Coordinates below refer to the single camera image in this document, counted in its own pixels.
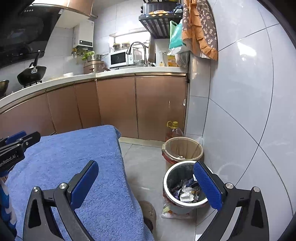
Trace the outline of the steel trash bin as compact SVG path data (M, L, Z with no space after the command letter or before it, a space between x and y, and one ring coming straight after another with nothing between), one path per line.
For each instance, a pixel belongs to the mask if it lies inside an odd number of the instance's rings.
M202 191L193 174L195 161L182 161L174 164L165 173L163 179L163 196L166 201L168 212L177 215L185 215L193 210L203 208L208 204L208 199ZM199 188L199 199L195 203L185 203L179 200L179 194L182 188Z

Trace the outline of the chrome kitchen faucet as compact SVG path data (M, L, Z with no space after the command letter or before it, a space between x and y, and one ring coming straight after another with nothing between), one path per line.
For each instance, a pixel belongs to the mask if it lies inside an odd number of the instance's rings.
M144 51L135 48L134 45L141 45ZM126 51L128 65L147 67L146 46L141 42L133 42Z

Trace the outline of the blue towel mat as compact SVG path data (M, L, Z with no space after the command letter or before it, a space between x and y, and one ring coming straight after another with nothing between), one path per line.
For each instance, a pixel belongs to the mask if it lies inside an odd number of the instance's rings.
M153 240L110 125L41 137L10 171L17 240Z

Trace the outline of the wicker waste basket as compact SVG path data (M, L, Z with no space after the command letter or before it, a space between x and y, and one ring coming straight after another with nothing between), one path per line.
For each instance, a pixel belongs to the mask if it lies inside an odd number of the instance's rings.
M198 161L203 156L202 145L188 137L174 137L162 145L162 155L170 164L182 161Z

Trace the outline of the brass coloured pot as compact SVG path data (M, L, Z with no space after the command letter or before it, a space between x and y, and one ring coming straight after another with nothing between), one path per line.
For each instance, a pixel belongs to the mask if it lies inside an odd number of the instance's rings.
M9 85L9 81L4 79L0 81L0 98L3 98L6 95L6 91Z

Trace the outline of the black wok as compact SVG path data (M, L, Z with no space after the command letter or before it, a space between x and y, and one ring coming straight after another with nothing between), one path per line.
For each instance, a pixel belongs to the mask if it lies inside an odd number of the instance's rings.
M46 73L46 66L38 65L38 59L41 54L39 50L37 56L34 59L34 62L31 62L29 67L23 70L18 76L18 82L22 85L23 88L31 86L32 84L37 84L42 81Z

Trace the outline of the cooking oil bottle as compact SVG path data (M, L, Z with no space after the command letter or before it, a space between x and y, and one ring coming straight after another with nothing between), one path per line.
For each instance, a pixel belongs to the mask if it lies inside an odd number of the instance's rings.
M169 140L170 138L183 136L183 132L179 128L179 124L177 121L168 121L166 126L168 128L166 132L166 141Z

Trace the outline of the brown rice cooker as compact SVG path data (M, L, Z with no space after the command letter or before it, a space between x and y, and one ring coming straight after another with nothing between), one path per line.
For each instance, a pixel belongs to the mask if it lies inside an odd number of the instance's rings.
M83 65L83 72L84 74L90 74L90 73L99 73L104 71L110 71L105 65L104 61L90 61L86 62Z

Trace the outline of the black range hood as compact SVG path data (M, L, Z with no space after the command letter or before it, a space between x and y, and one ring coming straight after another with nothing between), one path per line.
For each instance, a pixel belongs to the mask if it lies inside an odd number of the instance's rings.
M63 9L57 6L30 5L1 30L1 68L42 58Z

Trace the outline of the white water heater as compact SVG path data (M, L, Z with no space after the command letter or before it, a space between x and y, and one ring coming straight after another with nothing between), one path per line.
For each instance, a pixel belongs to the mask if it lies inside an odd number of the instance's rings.
M94 22L85 20L74 27L73 48L90 47L93 48L94 40Z

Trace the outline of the white microwave oven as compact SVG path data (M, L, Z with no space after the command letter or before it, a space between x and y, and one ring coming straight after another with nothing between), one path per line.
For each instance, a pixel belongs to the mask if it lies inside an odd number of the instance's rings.
M110 59L110 67L116 68L116 67L124 67L124 66L132 66L134 63L133 55L126 54L127 49L118 50L111 52L109 54Z

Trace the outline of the white spray bottle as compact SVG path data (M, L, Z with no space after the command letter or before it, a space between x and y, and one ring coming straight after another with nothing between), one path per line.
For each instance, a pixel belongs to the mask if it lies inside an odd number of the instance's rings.
M166 51L159 51L159 66L160 67L166 67Z

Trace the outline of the teal plastic bag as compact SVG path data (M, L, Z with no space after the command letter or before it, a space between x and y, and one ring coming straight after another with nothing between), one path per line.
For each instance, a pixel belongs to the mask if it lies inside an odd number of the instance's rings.
M182 29L183 24L180 21L177 24L174 21L170 21L170 42L169 42L169 49L178 48L183 46L183 39L182 39Z

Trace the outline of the orange patterned apron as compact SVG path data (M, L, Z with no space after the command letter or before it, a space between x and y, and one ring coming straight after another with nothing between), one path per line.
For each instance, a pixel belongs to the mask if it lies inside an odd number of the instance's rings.
M215 20L205 0L186 0L183 4L182 41L197 57L218 60Z

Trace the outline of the black dish rack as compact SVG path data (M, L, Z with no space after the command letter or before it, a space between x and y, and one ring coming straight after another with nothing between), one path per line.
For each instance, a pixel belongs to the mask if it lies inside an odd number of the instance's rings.
M144 28L155 39L170 37L170 22L177 25L183 16L181 1L143 1L138 17Z

